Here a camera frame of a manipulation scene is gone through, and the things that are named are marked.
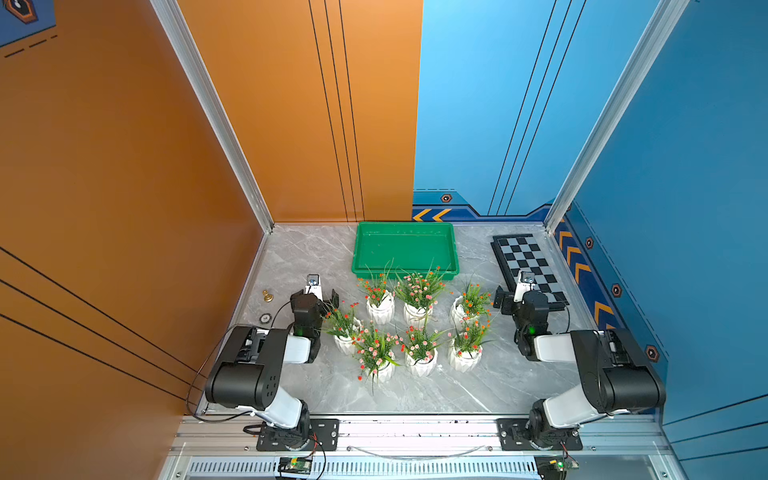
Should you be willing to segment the red flower pot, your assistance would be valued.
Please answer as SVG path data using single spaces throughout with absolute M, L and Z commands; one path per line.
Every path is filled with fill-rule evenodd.
M 323 302 L 325 332 L 333 337 L 337 348 L 347 356 L 355 355 L 358 351 L 358 337 L 362 328 L 356 315 L 359 305 L 359 302 L 341 302 L 338 306 L 331 301 Z
M 391 264 L 378 273 L 368 270 L 366 278 L 359 278 L 360 288 L 366 292 L 366 310 L 376 325 L 392 321 L 395 311 L 395 296 L 389 285 Z

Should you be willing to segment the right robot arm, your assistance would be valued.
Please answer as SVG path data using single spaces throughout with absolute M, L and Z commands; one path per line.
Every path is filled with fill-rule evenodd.
M 579 384 L 531 407 L 526 419 L 497 421 L 502 449 L 556 450 L 583 448 L 580 428 L 615 415 L 660 408 L 666 390 L 659 375 L 626 329 L 549 331 L 550 304 L 532 283 L 513 292 L 498 287 L 493 306 L 515 323 L 514 341 L 532 362 L 570 363 Z

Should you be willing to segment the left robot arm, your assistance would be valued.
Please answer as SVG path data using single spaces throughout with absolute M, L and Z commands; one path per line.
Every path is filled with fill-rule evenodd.
M 232 329 L 205 385 L 208 402 L 257 416 L 259 425 L 243 431 L 258 437 L 260 451 L 304 450 L 320 442 L 320 427 L 312 425 L 307 403 L 280 385 L 283 366 L 311 364 L 321 348 L 322 315 L 339 305 L 334 293 L 323 300 L 320 276 L 309 274 L 306 286 L 290 296 L 293 323 L 262 329 L 239 325 Z

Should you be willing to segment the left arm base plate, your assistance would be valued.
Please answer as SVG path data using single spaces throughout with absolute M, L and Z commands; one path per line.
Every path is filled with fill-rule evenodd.
M 261 452 L 309 451 L 319 446 L 326 452 L 335 451 L 339 440 L 340 421 L 336 418 L 311 418 L 293 429 L 263 426 L 258 434 L 256 449 Z

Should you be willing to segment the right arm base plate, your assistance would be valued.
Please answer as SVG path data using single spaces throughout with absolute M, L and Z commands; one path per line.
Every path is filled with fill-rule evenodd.
M 531 426 L 530 420 L 523 418 L 497 419 L 496 428 L 503 451 L 583 449 L 579 430 L 575 428 L 558 429 L 547 422 Z

